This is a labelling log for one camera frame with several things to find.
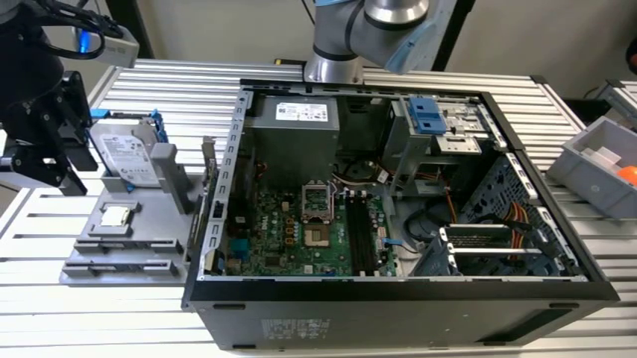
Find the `sticker label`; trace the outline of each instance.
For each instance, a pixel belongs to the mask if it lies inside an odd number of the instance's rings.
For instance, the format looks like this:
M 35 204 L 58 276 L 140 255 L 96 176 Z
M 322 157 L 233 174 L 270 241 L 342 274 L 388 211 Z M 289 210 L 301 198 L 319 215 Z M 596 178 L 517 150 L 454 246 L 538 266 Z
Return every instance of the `sticker label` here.
M 119 176 L 136 186 L 158 186 L 158 175 L 142 140 L 116 134 L 104 134 L 100 140 Z
M 440 186 L 440 182 L 432 180 L 414 180 L 414 183 L 417 184 L 418 194 L 426 195 L 441 193 L 442 189 Z
M 381 169 L 381 174 L 378 175 L 378 182 L 381 184 L 385 184 L 385 182 L 388 181 L 388 177 L 389 177 L 389 173 Z
M 325 339 L 330 319 L 262 319 L 266 339 Z
M 327 104 L 279 103 L 278 121 L 327 122 Z

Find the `blue plastic clip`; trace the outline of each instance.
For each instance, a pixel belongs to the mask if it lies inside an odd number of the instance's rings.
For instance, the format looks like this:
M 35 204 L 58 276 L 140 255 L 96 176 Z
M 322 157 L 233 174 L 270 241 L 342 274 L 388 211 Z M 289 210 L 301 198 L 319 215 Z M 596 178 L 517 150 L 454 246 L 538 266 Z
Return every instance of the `blue plastic clip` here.
M 163 127 L 163 117 L 158 110 L 152 110 L 151 118 L 155 121 L 155 130 L 158 131 L 158 140 L 160 143 L 169 143 L 169 134 L 166 133 L 166 129 Z
M 433 98 L 410 97 L 409 114 L 417 124 L 420 134 L 445 134 L 448 132 L 448 124 Z
M 389 237 L 382 238 L 382 243 L 389 245 L 402 245 L 402 240 L 390 239 Z
M 104 119 L 111 115 L 110 110 L 102 110 L 100 108 L 91 109 L 91 117 L 98 119 Z

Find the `gray plastic holder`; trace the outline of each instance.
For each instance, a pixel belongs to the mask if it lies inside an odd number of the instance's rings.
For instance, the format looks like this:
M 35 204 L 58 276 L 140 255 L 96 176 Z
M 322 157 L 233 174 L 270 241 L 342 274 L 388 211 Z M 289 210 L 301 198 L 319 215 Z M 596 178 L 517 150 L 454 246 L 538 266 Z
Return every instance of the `gray plastic holder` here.
M 612 218 L 637 218 L 637 188 L 616 174 L 637 166 L 637 134 L 603 117 L 562 148 L 546 174 Z

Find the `metal slotted table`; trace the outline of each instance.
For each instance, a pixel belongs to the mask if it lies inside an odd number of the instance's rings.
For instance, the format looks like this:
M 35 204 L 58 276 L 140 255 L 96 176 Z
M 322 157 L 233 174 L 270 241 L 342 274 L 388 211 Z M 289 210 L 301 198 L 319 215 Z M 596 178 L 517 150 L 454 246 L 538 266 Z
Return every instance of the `metal slotted table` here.
M 140 60 L 135 69 L 110 69 L 90 96 L 94 107 L 163 114 L 178 161 L 202 172 L 202 136 L 225 147 L 241 78 L 301 81 L 298 66 Z M 561 143 L 584 127 L 552 88 L 524 76 L 366 70 L 371 85 L 481 90 L 493 94 L 534 164 L 545 171 Z M 64 259 L 102 191 L 98 172 L 80 176 L 88 196 L 24 189 L 0 221 L 2 357 L 99 357 L 219 353 L 197 314 L 182 313 L 179 287 L 70 288 L 58 284 Z M 522 348 L 449 351 L 287 351 L 306 357 L 381 356 L 624 358 L 637 356 L 637 220 L 605 218 L 564 187 L 552 185 L 588 248 L 613 281 L 621 302 Z

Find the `white wall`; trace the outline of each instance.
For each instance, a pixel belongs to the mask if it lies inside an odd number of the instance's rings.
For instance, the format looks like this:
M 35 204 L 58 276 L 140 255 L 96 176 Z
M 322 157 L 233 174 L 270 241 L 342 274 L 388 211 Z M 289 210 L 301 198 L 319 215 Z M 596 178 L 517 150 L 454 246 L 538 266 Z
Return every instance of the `white wall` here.
M 156 58 L 271 63 L 313 54 L 301 0 L 139 0 L 139 8 Z
M 158 58 L 270 63 L 311 56 L 301 0 L 139 0 L 139 6 Z M 636 0 L 477 0 L 448 71 L 540 74 L 562 95 L 582 95 L 605 78 L 635 77 L 624 65 L 633 36 Z
M 562 96 L 632 79 L 636 0 L 477 0 L 448 71 L 544 75 Z

